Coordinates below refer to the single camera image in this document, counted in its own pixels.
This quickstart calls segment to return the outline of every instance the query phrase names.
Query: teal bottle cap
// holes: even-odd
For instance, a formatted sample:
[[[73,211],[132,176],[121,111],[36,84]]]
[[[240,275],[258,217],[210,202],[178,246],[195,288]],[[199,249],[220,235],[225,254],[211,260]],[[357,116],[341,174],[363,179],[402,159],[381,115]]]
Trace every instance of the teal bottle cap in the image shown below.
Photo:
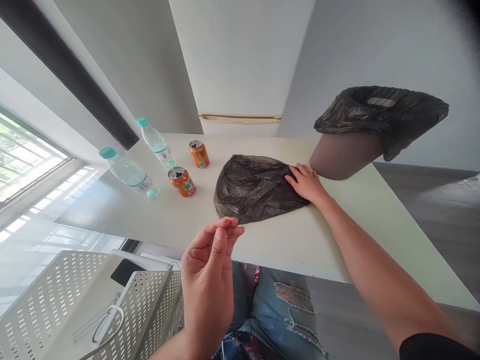
[[[138,123],[138,125],[140,125],[140,126],[142,126],[142,127],[143,127],[143,126],[147,126],[147,125],[149,124],[149,122],[147,121],[147,119],[144,118],[144,117],[139,117],[139,118],[136,120],[136,122]]]
[[[100,156],[104,159],[111,159],[115,155],[117,155],[117,152],[113,150],[111,147],[104,147],[102,150],[98,152]]]

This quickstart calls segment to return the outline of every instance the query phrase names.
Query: table surface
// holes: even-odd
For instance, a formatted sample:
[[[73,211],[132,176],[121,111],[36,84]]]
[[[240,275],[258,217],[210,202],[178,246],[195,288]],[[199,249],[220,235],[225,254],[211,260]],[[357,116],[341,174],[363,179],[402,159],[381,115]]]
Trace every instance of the table surface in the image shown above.
[[[220,171],[233,154],[259,155],[287,164],[308,164],[316,141],[280,137],[163,135],[177,160],[188,170],[197,190],[181,197],[167,172],[140,140],[128,156],[155,181],[160,195],[144,199],[107,171],[56,222],[100,233],[184,250],[198,231],[217,219],[214,191]],[[204,142],[210,165],[199,169],[189,142]],[[321,178],[325,189],[436,301],[480,311],[470,294],[420,229],[373,165],[348,180]],[[352,280],[332,233],[312,205],[245,225],[232,258],[322,279]]]

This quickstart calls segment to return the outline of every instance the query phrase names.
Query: wire basket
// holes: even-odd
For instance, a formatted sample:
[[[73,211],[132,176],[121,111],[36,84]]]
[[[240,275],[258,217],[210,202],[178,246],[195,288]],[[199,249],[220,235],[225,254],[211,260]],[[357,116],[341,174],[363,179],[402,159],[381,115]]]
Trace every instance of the wire basket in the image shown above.
[[[180,271],[136,271],[123,287],[110,278],[121,260],[61,251],[0,318],[0,360],[148,359],[183,316]]]

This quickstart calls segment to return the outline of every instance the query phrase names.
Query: trash can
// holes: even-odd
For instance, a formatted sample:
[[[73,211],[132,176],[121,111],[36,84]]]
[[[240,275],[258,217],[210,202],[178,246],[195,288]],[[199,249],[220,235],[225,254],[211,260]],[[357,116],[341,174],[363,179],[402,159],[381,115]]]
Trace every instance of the trash can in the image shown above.
[[[447,103],[424,92],[350,87],[315,121],[323,135],[310,166],[324,178],[348,179],[381,155],[391,161],[448,113]]]

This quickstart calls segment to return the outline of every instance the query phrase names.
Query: black plastic bag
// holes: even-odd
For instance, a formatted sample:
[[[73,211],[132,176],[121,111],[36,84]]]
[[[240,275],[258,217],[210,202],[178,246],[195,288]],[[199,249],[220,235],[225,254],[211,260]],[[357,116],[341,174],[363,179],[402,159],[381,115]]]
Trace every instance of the black plastic bag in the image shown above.
[[[381,86],[350,87],[316,121],[322,134],[364,133],[380,139],[391,161],[449,114],[449,105],[424,92]]]
[[[289,166],[266,156],[233,155],[221,170],[213,198],[220,218],[259,222],[303,208],[310,201],[285,180]]]

